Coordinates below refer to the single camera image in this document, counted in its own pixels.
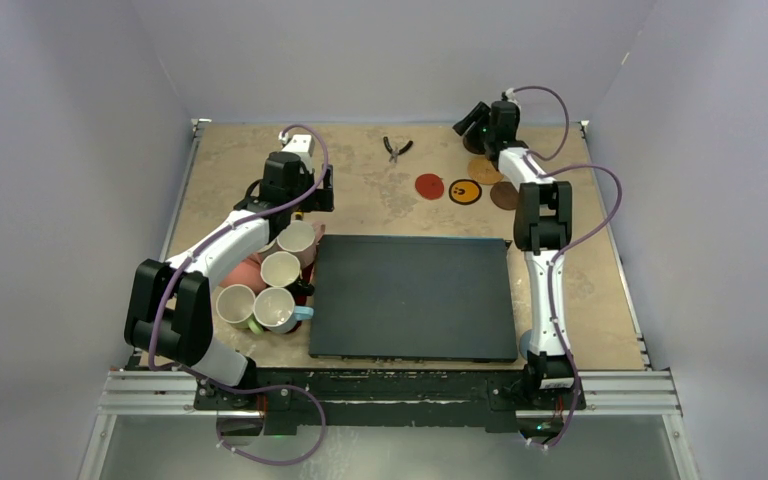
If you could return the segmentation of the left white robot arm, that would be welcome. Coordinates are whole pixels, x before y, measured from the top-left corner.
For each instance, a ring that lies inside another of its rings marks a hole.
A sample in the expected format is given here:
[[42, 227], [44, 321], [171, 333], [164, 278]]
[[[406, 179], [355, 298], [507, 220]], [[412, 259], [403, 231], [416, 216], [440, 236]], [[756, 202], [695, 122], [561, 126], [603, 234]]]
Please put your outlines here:
[[125, 342], [159, 354], [219, 383], [232, 408], [257, 399], [249, 357], [214, 335], [211, 295], [249, 255], [273, 241], [297, 212], [334, 209], [333, 168], [317, 171], [297, 153], [271, 153], [263, 176], [226, 219], [204, 239], [165, 261], [147, 259], [136, 269], [127, 310]]

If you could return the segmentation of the blue grey coaster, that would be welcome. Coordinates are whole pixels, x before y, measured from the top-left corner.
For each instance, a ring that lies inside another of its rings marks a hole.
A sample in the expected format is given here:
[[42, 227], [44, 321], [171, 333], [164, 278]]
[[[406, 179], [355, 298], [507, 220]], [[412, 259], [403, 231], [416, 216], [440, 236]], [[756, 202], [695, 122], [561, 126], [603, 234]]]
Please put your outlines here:
[[520, 355], [521, 355], [521, 356], [522, 356], [524, 359], [527, 359], [527, 357], [528, 357], [528, 352], [529, 352], [529, 347], [530, 347], [531, 336], [532, 336], [532, 331], [531, 331], [531, 330], [526, 330], [526, 331], [525, 331], [525, 332], [524, 332], [524, 333], [523, 333], [523, 334], [520, 336], [520, 338], [519, 338], [518, 349], [519, 349], [519, 353], [520, 353]]

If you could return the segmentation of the orange smiley coaster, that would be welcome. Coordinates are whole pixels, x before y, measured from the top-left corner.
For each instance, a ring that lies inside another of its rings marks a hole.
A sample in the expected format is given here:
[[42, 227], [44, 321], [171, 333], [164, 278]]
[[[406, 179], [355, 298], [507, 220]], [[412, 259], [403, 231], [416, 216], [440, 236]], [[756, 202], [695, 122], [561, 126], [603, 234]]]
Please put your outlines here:
[[472, 179], [457, 179], [448, 188], [449, 199], [462, 206], [476, 203], [483, 194], [481, 185]]

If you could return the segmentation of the red apple coaster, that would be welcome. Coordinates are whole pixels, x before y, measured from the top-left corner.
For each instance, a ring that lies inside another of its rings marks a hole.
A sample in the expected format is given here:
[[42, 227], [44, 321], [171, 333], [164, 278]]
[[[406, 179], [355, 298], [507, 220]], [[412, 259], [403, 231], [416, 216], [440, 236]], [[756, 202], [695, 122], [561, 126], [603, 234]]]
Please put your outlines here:
[[445, 193], [445, 185], [441, 177], [433, 173], [419, 175], [414, 183], [417, 193], [426, 200], [440, 199]]

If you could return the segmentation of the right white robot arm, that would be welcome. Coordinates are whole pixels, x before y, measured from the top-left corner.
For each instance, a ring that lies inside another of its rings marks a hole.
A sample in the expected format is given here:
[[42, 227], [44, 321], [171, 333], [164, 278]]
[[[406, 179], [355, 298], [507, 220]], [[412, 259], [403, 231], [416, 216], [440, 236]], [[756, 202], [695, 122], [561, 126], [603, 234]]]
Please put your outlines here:
[[572, 187], [538, 165], [517, 138], [520, 109], [509, 100], [479, 102], [453, 125], [466, 150], [491, 162], [515, 188], [513, 242], [528, 269], [531, 328], [520, 340], [525, 357], [521, 392], [544, 407], [577, 383], [563, 315], [564, 250], [572, 240]]

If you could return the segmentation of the dark brown wooden coaster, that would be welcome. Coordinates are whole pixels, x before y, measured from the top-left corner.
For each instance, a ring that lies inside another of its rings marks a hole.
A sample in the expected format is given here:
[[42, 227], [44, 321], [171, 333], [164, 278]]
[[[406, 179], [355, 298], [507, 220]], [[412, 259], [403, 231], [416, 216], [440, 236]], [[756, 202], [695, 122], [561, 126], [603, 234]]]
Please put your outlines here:
[[495, 206], [505, 211], [513, 211], [518, 204], [518, 191], [512, 183], [502, 181], [494, 184], [490, 190], [490, 199]]

